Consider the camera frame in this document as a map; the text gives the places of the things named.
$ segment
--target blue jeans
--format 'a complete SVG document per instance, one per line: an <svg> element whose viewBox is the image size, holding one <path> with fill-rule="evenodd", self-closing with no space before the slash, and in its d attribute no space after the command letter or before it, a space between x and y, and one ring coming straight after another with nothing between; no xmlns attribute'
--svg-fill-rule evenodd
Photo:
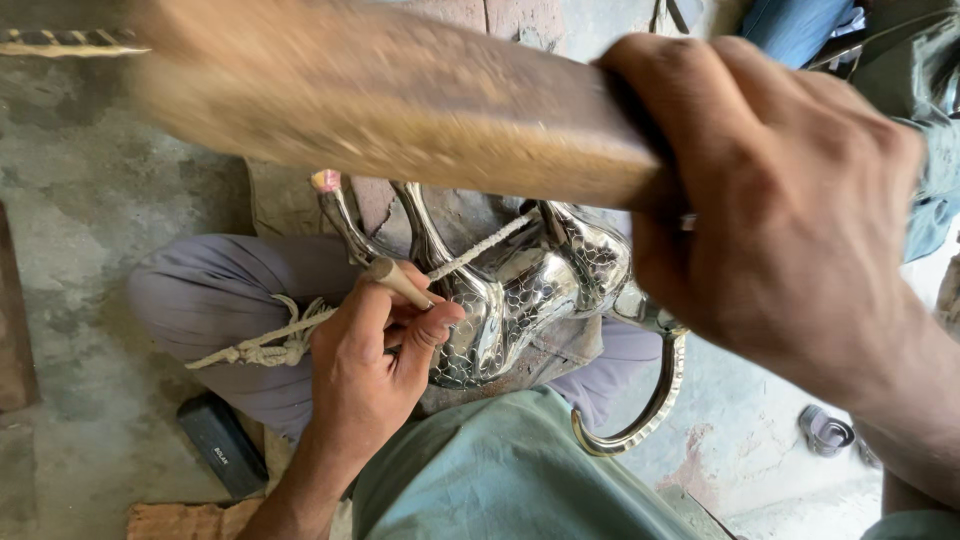
<svg viewBox="0 0 960 540"><path fill-rule="evenodd" d="M798 69L820 51L852 7L853 0L755 0L740 36Z"/></svg>

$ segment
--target wrist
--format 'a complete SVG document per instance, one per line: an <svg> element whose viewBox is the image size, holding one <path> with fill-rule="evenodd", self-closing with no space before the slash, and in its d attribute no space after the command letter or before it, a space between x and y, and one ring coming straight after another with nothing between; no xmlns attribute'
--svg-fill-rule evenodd
<svg viewBox="0 0 960 540"><path fill-rule="evenodd" d="M322 483L327 490L337 491L338 497L368 461L355 450L343 448L343 445L325 438L315 429L313 421L303 431L294 460L298 460L302 470L308 472L305 481Z"/></svg>
<svg viewBox="0 0 960 540"><path fill-rule="evenodd" d="M893 426L921 411L960 410L960 346L940 327L916 296L902 311L900 327L868 358L876 377L845 408L875 426Z"/></svg>

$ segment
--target polished metal surface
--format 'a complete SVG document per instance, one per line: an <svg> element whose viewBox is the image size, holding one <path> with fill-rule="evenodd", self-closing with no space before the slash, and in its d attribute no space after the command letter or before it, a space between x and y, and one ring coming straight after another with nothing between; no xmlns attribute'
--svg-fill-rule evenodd
<svg viewBox="0 0 960 540"><path fill-rule="evenodd" d="M419 184L392 183L413 230L410 259L424 272L455 259L423 201ZM367 239L353 223L343 194L321 196L327 218L360 262L391 255ZM607 314L663 336L660 382L650 404L614 437L572 422L584 447L615 455L633 447L672 406L683 377L684 330L650 301L633 280L630 242L616 229L574 205L538 201L540 220L531 222L490 249L483 269L467 264L440 278L431 290L461 306L467 318L451 329L434 355L430 382L472 388L508 372L520 352L553 322Z"/></svg>

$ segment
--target rope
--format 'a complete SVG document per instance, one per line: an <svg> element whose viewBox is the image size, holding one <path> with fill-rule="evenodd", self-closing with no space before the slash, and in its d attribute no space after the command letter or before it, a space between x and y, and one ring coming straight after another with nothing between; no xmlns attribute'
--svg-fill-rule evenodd
<svg viewBox="0 0 960 540"><path fill-rule="evenodd" d="M472 260L479 257L481 253L489 250L494 245L503 241L507 236L516 232L519 228L533 221L537 213L538 210L536 208L528 211L503 226L503 228L496 233L481 240L477 245L468 249L463 255L430 272L427 274L430 282L435 282L451 272L463 268ZM313 333L313 330L323 321L329 319L337 308L327 307L324 305L323 298L317 298L310 303L310 306L303 312L303 317L300 318L300 309L297 307L297 303L290 297L282 294L274 294L270 297L280 300L290 309L290 323L288 323L287 326L279 330L267 332L260 337L248 339L239 345L227 347L206 358L190 362L186 364L187 369L200 369L213 365L220 360L225 360L231 364L242 360L243 363L260 364L268 367L278 365L295 366L299 364L300 359L303 358L303 354L310 346L310 334ZM283 342L283 345L264 347L267 343L287 335L290 337Z"/></svg>

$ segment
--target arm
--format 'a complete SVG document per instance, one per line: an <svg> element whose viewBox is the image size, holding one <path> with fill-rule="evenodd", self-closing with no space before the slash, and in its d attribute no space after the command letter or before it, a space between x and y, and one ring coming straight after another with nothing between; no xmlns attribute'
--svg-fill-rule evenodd
<svg viewBox="0 0 960 540"><path fill-rule="evenodd" d="M697 214L693 233L635 214L640 286L705 339L866 422L915 495L960 508L960 348L898 271L917 134L738 39L634 35L601 65L662 128ZM924 498L907 495L886 502Z"/></svg>
<svg viewBox="0 0 960 540"><path fill-rule="evenodd" d="M408 262L401 268L426 288ZM426 388L434 348L464 318L462 307L427 293L420 312L387 287L361 278L310 337L313 418L274 493L239 540L326 538L344 491L406 422ZM384 350L400 345L397 355Z"/></svg>

